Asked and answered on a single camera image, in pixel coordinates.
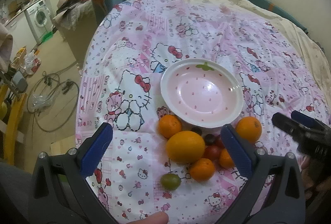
white plate rim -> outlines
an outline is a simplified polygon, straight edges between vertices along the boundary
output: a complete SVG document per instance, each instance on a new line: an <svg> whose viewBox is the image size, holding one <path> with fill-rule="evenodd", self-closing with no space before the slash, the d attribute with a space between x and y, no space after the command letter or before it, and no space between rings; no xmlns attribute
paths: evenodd
<svg viewBox="0 0 331 224"><path fill-rule="evenodd" d="M176 109L176 107L170 101L169 95L167 94L167 81L173 72L175 72L178 68L183 67L188 64L190 64L190 65L191 64L204 64L204 62L207 62L210 67L218 70L222 75L227 77L227 79L229 79L229 81L232 83L232 85L239 86L239 88L240 88L240 90L238 90L236 93L236 97L238 100L237 105L236 105L234 111L232 112L232 114L230 115L230 117L227 118L226 120L219 120L219 121L214 121L211 123L197 122L195 120L192 120L188 116L184 115L183 113L181 113L180 111L178 111ZM165 101L165 103L167 104L169 109L175 115L180 117L182 120L184 120L187 123L192 124L194 126L199 126L199 127L208 128L208 129L222 127L223 125L234 121L240 115L242 108L244 106L244 96L243 96L242 90L241 90L242 86L239 84L238 80L234 77L234 75L231 74L228 70L226 70L221 65L217 64L216 62L213 62L213 61L210 61L207 59L203 59L203 58L191 58L191 59L189 58L189 59L177 61L174 64L172 64L170 67L168 67L164 71L162 78L161 78L160 87L161 87L161 95L163 97L163 100Z"/></svg>

green leaf decal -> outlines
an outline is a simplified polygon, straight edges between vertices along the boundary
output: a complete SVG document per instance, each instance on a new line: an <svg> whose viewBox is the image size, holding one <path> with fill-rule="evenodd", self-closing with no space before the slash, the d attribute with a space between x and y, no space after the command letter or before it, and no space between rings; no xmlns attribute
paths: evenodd
<svg viewBox="0 0 331 224"><path fill-rule="evenodd" d="M204 64L198 64L198 65L196 65L195 66L196 68L201 68L202 70L204 70L204 71L215 71L215 69L214 68L212 68L212 67L210 67L210 66L208 66L208 63L205 61L205 63Z"/></svg>

washing machine door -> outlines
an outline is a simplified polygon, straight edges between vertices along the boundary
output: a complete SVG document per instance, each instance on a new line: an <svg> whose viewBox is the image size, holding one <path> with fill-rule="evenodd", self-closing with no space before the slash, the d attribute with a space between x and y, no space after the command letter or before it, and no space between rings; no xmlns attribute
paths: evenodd
<svg viewBox="0 0 331 224"><path fill-rule="evenodd" d="M45 9L40 8L37 10L37 12L34 15L34 22L36 23L37 27L43 28L46 26L47 16L48 16L48 12Z"/></svg>

bedsheet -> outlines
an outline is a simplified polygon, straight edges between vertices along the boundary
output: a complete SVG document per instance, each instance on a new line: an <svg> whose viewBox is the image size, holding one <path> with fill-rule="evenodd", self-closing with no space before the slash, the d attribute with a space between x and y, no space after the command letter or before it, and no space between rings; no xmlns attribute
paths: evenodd
<svg viewBox="0 0 331 224"><path fill-rule="evenodd" d="M329 63L319 48L300 28L286 18L262 9L248 0L186 0L188 3L213 3L231 6L240 12L249 11L269 21L297 50L306 67L312 74L317 86L323 91L328 107L331 107L331 72Z"/></svg>
<svg viewBox="0 0 331 224"><path fill-rule="evenodd" d="M268 20L229 0L127 0L106 16L86 55L77 106L76 143L102 122L114 138L94 175L95 194L119 223L167 212L170 223L214 223L247 181L236 168L222 169L204 184L191 179L188 166L167 158L166 140L157 134L159 118L170 114L160 92L161 76L186 58L217 62L236 76L245 99L240 116L257 117L263 133L256 147L269 154L296 154L290 136L273 128L276 112L292 110L329 123L326 99L300 55ZM184 129L192 126L184 124ZM204 129L218 134L219 129ZM165 191L165 173L180 176L181 186ZM262 205L267 178L253 213Z"/></svg>

plate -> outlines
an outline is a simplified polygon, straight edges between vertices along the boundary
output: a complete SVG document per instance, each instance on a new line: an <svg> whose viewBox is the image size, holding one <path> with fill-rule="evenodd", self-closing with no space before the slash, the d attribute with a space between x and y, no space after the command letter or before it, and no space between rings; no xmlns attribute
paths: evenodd
<svg viewBox="0 0 331 224"><path fill-rule="evenodd" d="M161 94L175 115L205 128L231 123L244 105L236 78L205 59L185 59L171 65L162 76Z"/></svg>

